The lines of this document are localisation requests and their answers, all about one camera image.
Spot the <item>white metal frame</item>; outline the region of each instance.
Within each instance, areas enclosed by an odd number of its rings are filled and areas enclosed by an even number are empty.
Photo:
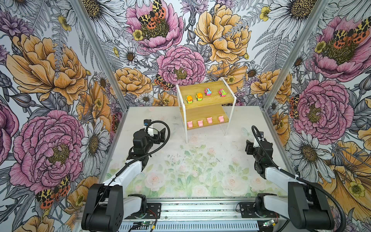
[[[229,121],[228,121],[228,125],[227,125],[227,129],[224,131],[221,124],[220,125],[220,128],[221,130],[223,131],[224,135],[227,135],[228,133],[228,129],[229,129],[229,123],[231,122],[231,119],[232,119],[232,115],[233,115],[233,111],[234,111],[234,105],[236,104],[236,100],[237,100],[237,97],[234,95],[232,89],[229,87],[229,85],[227,84],[227,82],[224,80],[224,78],[220,78],[221,81],[223,81],[223,83],[225,84],[225,86],[227,87],[227,89],[229,90],[229,92],[231,93],[231,95],[233,96],[233,105],[232,105],[232,111],[229,115]],[[188,143],[188,130],[187,130],[187,114],[186,114],[186,105],[183,101],[183,97],[182,97],[182,94],[180,93],[180,89],[179,89],[179,85],[177,84],[176,85],[176,88],[177,88],[177,96],[178,96],[178,105],[179,105],[179,108],[182,108],[183,109],[183,125],[184,125],[184,133],[185,133],[185,142]]]
[[[176,84],[176,87],[177,87],[178,105],[179,105],[179,108],[182,108],[183,109],[184,120],[182,118],[182,115],[181,115],[180,110],[179,110],[179,113],[180,113],[180,118],[183,120],[184,133],[185,133],[185,142],[188,143],[187,116],[186,116],[186,111],[185,111],[186,110],[186,107],[185,107],[185,104],[184,104],[184,101],[183,101],[182,94],[180,93],[179,85]]]

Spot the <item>floral tabletop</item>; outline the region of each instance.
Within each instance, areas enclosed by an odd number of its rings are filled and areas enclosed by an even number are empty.
[[[224,107],[228,112],[231,107]],[[148,161],[147,166],[127,187],[126,194],[139,193],[157,197],[251,197],[261,192],[286,193],[254,170],[254,158],[246,154],[246,140],[252,141],[251,126],[264,131],[274,151],[278,151],[259,107],[237,107],[228,135],[220,126],[184,129],[178,107],[131,107],[119,142],[109,164],[106,178],[114,175],[126,160],[132,135],[140,130],[144,119],[162,120],[171,130],[168,143]],[[162,129],[161,124],[154,128]],[[278,152],[274,161],[285,168]]]

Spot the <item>orange peony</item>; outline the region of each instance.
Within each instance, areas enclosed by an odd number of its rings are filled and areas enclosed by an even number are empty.
[[[246,69],[246,65],[241,67],[232,65],[229,67],[229,64],[221,62],[217,65],[212,65],[206,72],[213,77],[223,77],[231,90],[237,92],[237,87],[239,89],[242,89],[243,87],[243,79],[245,78]]]
[[[281,69],[276,69],[273,72],[268,71],[259,75],[257,77],[259,81],[253,82],[251,84],[251,94],[258,94],[259,96],[262,96],[264,93],[269,92],[272,89],[272,86],[275,83],[280,71]],[[279,88],[278,93],[275,96],[280,104],[284,104],[288,100],[288,97],[291,95],[291,82],[292,75],[289,73],[287,74],[285,81],[283,82],[283,84]]]
[[[277,114],[273,115],[272,117],[273,126],[275,127],[282,145],[285,146],[290,136],[289,116],[283,113],[278,114],[277,112]]]
[[[175,106],[178,105],[178,98],[175,95],[168,94],[167,92],[159,93],[158,99],[154,99],[153,106]]]
[[[225,5],[215,5],[214,15],[205,11],[200,15],[194,32],[202,41],[201,45],[209,44],[212,55],[211,61],[233,64],[239,60],[239,56],[246,54],[246,48],[250,40],[251,31],[248,26],[239,30],[234,35],[220,39],[234,26],[241,25],[241,17],[232,14],[232,10]]]
[[[109,107],[109,100],[103,94],[103,90],[97,81],[89,89],[89,94],[84,93],[79,99],[76,106],[78,119],[82,122],[95,123],[98,118],[103,120],[103,125],[108,131],[111,130],[111,108]]]
[[[151,79],[137,69],[117,69],[114,75],[124,96],[126,93],[131,93],[139,97],[141,94],[152,91]],[[113,95],[115,93],[112,86],[110,92]]]
[[[57,92],[67,99],[67,104],[72,105],[88,89],[86,70],[72,48],[64,46],[60,73],[56,78],[54,47],[57,44],[51,38],[41,41],[36,36],[22,34],[21,38],[14,36],[13,43],[23,56],[7,55],[6,66],[14,81],[20,85],[20,92],[43,93],[40,101],[47,99],[52,91]]]
[[[333,163],[329,165],[335,179],[328,183],[323,179],[322,187],[343,207],[346,214],[354,208],[353,218],[365,221],[371,215],[371,157],[355,142],[334,143]]]
[[[43,217],[43,219],[39,216],[33,216],[13,232],[53,232],[53,225],[54,219],[49,219],[47,216]]]

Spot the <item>pink rose print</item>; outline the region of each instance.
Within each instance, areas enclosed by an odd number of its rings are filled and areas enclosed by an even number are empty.
[[[299,95],[299,119],[294,119],[294,127],[298,133],[317,137],[320,144],[334,143],[352,124],[354,112],[348,103],[349,94],[342,84],[312,80]]]
[[[0,165],[8,157],[12,137],[19,127],[17,116],[5,104],[0,103]]]
[[[82,169],[84,135],[80,122],[62,110],[31,119],[14,139],[17,163],[10,170],[10,182],[37,193],[54,188],[67,175],[74,181]]]

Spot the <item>wooden shelf board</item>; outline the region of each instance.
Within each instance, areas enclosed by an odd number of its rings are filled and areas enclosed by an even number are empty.
[[[203,108],[193,108],[193,109],[186,109],[186,116],[187,116],[187,122],[192,121],[193,127],[189,128],[187,126],[187,130],[193,130],[197,128],[202,128],[198,126],[197,121],[203,120],[204,126],[208,127],[212,125],[222,124],[229,122],[228,116],[223,110],[221,105],[210,105],[210,106],[204,106]],[[183,111],[181,111],[182,119],[184,121]],[[224,117],[224,122],[219,122],[218,117],[222,116]],[[213,123],[209,124],[206,120],[206,118],[212,117]]]
[[[206,88],[209,88],[211,90],[212,94],[210,96],[205,95]],[[234,101],[232,94],[229,92],[228,88],[223,83],[223,81],[214,81],[202,84],[179,86],[179,89],[182,94],[186,110],[210,105],[224,105],[228,103],[233,103]],[[221,97],[219,95],[220,89],[224,89],[227,92],[227,95],[225,97]],[[202,93],[202,101],[197,101],[196,93]],[[186,99],[187,95],[190,95],[193,98],[193,102],[191,104],[187,103]]]

